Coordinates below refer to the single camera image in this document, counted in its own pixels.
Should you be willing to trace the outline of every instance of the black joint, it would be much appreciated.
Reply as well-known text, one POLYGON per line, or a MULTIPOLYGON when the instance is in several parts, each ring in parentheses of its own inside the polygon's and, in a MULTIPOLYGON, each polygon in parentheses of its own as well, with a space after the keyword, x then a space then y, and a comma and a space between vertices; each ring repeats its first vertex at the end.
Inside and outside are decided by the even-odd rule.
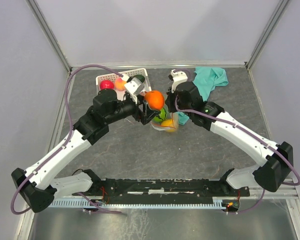
MULTIPOLYGON (((279 145, 277 151, 281 153, 288 162, 294 165, 293 148, 287 143, 283 142, 279 145)), ((266 156, 267 162, 253 172, 255 181, 265 190, 269 192, 276 192, 280 185, 284 182, 291 169, 288 165, 276 154, 266 156)))

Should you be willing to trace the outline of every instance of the teal cloth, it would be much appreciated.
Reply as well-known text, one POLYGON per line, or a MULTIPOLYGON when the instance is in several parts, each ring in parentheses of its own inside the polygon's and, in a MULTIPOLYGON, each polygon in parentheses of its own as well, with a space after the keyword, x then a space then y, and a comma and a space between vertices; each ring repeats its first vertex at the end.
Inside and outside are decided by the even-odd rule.
MULTIPOLYGON (((197 86, 204 101, 208 99, 210 92, 215 90, 216 87, 227 86, 229 83, 226 70, 220 67, 198 66, 194 72, 196 76, 193 83, 197 86)), ((178 112, 178 117, 181 125, 185 125, 189 120, 189 117, 183 112, 178 112)))

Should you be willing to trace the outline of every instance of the gray mat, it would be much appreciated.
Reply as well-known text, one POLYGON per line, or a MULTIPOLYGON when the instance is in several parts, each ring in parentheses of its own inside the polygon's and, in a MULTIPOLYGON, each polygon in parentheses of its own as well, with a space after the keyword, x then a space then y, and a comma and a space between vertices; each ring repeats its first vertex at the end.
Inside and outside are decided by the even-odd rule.
MULTIPOLYGON (((148 69, 153 90, 165 92, 171 81, 170 69, 148 69)), ((70 109, 73 122, 92 105, 96 95, 96 76, 104 70, 84 70, 75 78, 70 109)), ((257 97, 245 68, 226 68, 229 85, 217 87, 210 95, 236 120, 256 133, 268 137, 257 97)), ((194 125, 190 120, 175 133, 143 126, 132 117, 109 126, 110 132, 77 156, 58 177, 76 169, 92 169, 101 178, 220 178, 228 169, 244 168, 254 161, 226 139, 194 125)), ((66 119, 62 135, 68 132, 66 119)))

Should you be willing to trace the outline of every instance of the plastic basket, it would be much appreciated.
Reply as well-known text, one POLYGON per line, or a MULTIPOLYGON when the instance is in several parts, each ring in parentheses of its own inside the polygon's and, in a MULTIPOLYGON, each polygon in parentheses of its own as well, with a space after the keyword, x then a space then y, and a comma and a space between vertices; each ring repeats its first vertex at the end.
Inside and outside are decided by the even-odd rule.
MULTIPOLYGON (((138 68, 138 69, 133 69, 133 70, 129 70, 129 71, 120 71, 119 73, 126 74, 129 77, 132 77, 132 76, 138 75, 138 74, 143 75, 145 77, 145 81, 143 83, 144 84, 144 90, 146 92, 151 91, 148 73, 147 73, 147 70, 145 68, 138 68)), ((95 78, 96 92, 98 93, 100 91, 99 85, 100 85, 101 81, 110 80, 111 82, 115 83, 117 78, 119 78, 119 76, 114 74, 114 73, 97 76, 95 78)), ((115 89, 115 92, 116 92, 116 96, 119 100, 124 99, 125 91, 118 91, 118 90, 115 89)))

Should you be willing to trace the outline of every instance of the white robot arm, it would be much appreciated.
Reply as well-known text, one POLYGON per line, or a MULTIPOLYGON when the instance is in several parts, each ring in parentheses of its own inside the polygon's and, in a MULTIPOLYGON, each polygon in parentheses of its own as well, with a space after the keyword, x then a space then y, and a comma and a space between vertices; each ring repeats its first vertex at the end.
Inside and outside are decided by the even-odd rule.
POLYGON ((171 71, 169 78, 173 84, 165 102, 169 112, 185 112, 194 124, 229 140, 255 161, 256 165, 251 167, 228 171, 226 181, 231 187, 239 189, 259 184, 270 192, 277 191, 291 169, 274 151, 282 154, 293 166, 292 146, 286 142, 279 145, 258 135, 219 105, 203 101, 198 88, 184 76, 184 72, 171 71))
POLYGON ((117 99, 113 89, 100 91, 86 114, 73 125, 70 139, 67 140, 66 136, 46 156, 25 170, 17 168, 12 172, 11 176, 17 188, 29 178, 20 194, 35 213, 47 208, 54 199, 86 192, 93 183, 100 182, 100 178, 90 169, 74 176, 55 177, 77 155, 108 133, 109 124, 133 116, 136 121, 145 125, 159 113, 150 109, 144 101, 143 94, 140 94, 144 91, 144 85, 138 78, 129 79, 125 89, 123 101, 117 99), (52 159, 36 171, 52 155, 52 159))

